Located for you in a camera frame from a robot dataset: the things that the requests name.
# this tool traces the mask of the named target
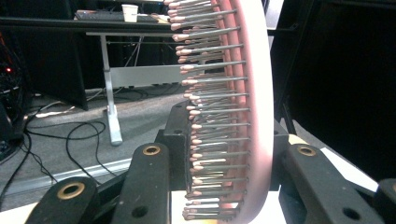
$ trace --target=desk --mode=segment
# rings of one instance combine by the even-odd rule
[[[117,108],[114,105],[113,88],[123,86],[147,86],[151,84],[180,82],[179,65],[110,68],[108,63],[106,37],[116,36],[158,36],[170,37],[168,23],[144,23],[123,21],[68,21],[0,17],[0,28],[12,30],[50,30],[83,32],[100,36],[107,93],[107,114],[111,144],[122,143]]]

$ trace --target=metal bar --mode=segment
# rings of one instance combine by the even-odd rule
[[[120,123],[117,116],[117,108],[114,105],[113,84],[111,81],[111,71],[108,62],[106,36],[100,35],[102,49],[103,66],[105,73],[106,93],[107,93],[107,118],[110,132],[111,145],[119,146],[122,143]]]
[[[48,20],[18,17],[0,17],[0,27],[23,30],[46,30],[68,32],[101,32],[101,33],[161,33],[176,34],[168,23],[144,23],[123,21],[77,21]]]

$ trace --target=black cable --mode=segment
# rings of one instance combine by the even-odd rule
[[[6,185],[4,186],[4,188],[1,191],[1,194],[0,194],[0,211],[1,211],[1,208],[2,208],[2,205],[3,205],[4,197],[6,196],[6,192],[7,192],[8,188],[9,188],[9,186],[11,185],[11,183],[14,180],[14,177],[17,175],[18,171],[21,169],[21,167],[25,163],[27,157],[29,156],[29,152],[32,149],[32,138],[30,137],[30,135],[27,135],[27,136],[28,136],[28,140],[29,140],[29,145],[28,145],[28,148],[27,148],[27,152],[28,153],[25,154],[25,156],[23,157],[20,165],[18,165],[17,169],[15,169],[14,173],[9,178],[9,180],[6,183]]]
[[[52,125],[41,126],[41,127],[32,127],[32,128],[49,128],[49,127],[55,127],[55,126],[60,126],[60,125],[65,125],[65,124],[83,124],[83,123],[86,123],[86,122],[66,122],[66,123],[52,124]],[[103,126],[103,128],[96,134],[92,134],[92,135],[88,135],[88,136],[84,136],[84,137],[68,138],[68,137],[52,135],[52,134],[35,133],[35,132],[32,132],[32,131],[28,130],[27,128],[26,128],[26,132],[28,132],[30,134],[34,134],[34,135],[43,136],[43,137],[57,138],[57,139],[63,139],[63,140],[85,140],[85,139],[89,139],[89,138],[95,137],[96,135],[101,134],[106,129],[106,125],[103,122],[101,122],[101,121],[94,121],[92,123],[101,124]]]
[[[89,176],[90,178],[92,178],[98,185],[101,185],[102,183],[98,182],[92,175],[90,175],[90,174],[89,174],[89,173],[88,173],[88,172],[87,172],[87,171],[86,171],[86,170],[85,170],[85,169],[84,169],[84,168],[83,168],[72,156],[71,156],[70,151],[69,151],[69,147],[68,147],[68,144],[69,144],[69,141],[70,141],[70,140],[85,140],[85,139],[89,139],[89,138],[92,138],[92,137],[95,137],[95,136],[96,136],[96,137],[97,137],[97,141],[96,141],[96,150],[95,150],[95,158],[96,158],[96,161],[99,163],[100,166],[102,166],[102,167],[103,167],[105,170],[107,170],[110,174],[112,174],[112,175],[114,175],[114,176],[117,176],[117,175],[115,175],[114,173],[112,173],[111,171],[109,171],[109,170],[99,161],[99,158],[98,158],[98,156],[97,156],[98,150],[99,150],[99,134],[101,134],[102,132],[104,132],[105,129],[106,129],[106,125],[105,125],[103,122],[101,122],[101,121],[93,121],[93,122],[66,122],[66,123],[61,123],[61,124],[52,124],[52,125],[46,125],[46,126],[40,126],[40,127],[30,127],[30,128],[41,129],[41,128],[56,127],[56,126],[65,125],[65,124],[78,124],[78,126],[75,127],[75,128],[73,128],[72,131],[70,131],[70,133],[69,133],[66,137],[57,136],[57,135],[51,135],[51,134],[34,133],[34,132],[32,132],[32,131],[29,131],[29,130],[27,129],[27,128],[28,128],[28,124],[35,118],[35,115],[37,115],[40,111],[41,111],[41,108],[38,109],[37,112],[36,112],[32,117],[30,117],[30,118],[28,119],[28,121],[26,122],[26,128],[25,128],[26,132],[28,132],[28,133],[30,133],[30,134],[34,134],[34,135],[44,136],[44,137],[51,137],[51,138],[66,140],[66,152],[67,152],[67,155],[68,155],[69,159],[70,159],[76,166],[78,166],[78,168],[80,168],[82,172],[84,172],[87,176]],[[101,125],[103,126],[103,128],[99,131],[93,124],[101,124]],[[75,130],[77,130],[78,128],[80,128],[80,127],[82,127],[82,126],[84,126],[84,125],[90,125],[91,127],[93,127],[93,128],[96,130],[96,134],[89,135],[89,136],[85,136],[85,137],[78,137],[78,138],[76,138],[76,137],[70,137],[70,135],[71,135]]]
[[[79,124],[77,127],[75,127],[74,129],[72,129],[72,131],[70,131],[70,133],[67,135],[67,140],[66,140],[66,152],[67,152],[67,156],[69,157],[70,161],[72,161],[76,166],[78,166],[79,169],[81,169],[82,172],[84,172],[87,176],[89,176],[92,180],[94,180],[94,181],[96,182],[96,184],[101,185],[102,183],[99,182],[99,181],[97,181],[97,180],[95,179],[95,177],[93,177],[92,175],[90,175],[90,173],[88,173],[88,172],[84,169],[84,167],[82,167],[82,166],[72,157],[72,155],[70,154],[70,151],[69,151],[69,139],[71,139],[71,138],[70,138],[70,135],[71,135],[75,130],[77,130],[78,128],[80,128],[80,127],[82,127],[82,126],[84,126],[84,125],[88,125],[88,123],[85,123],[85,122],[84,122],[84,123]]]
[[[35,161],[38,163],[38,165],[40,166],[40,172],[41,173],[43,173],[44,175],[47,175],[49,178],[50,178],[50,180],[51,181],[55,181],[56,183],[58,183],[58,180],[50,173],[50,171],[49,170],[47,170],[47,168],[43,165],[43,161],[41,160],[41,158],[37,155],[37,154],[35,154],[34,152],[32,152],[32,150],[29,152],[29,151],[25,151],[25,150],[23,150],[23,148],[22,147],[20,147],[20,149],[22,150],[22,151],[24,151],[25,153],[27,153],[27,154],[31,154],[32,155],[32,157],[35,159]]]

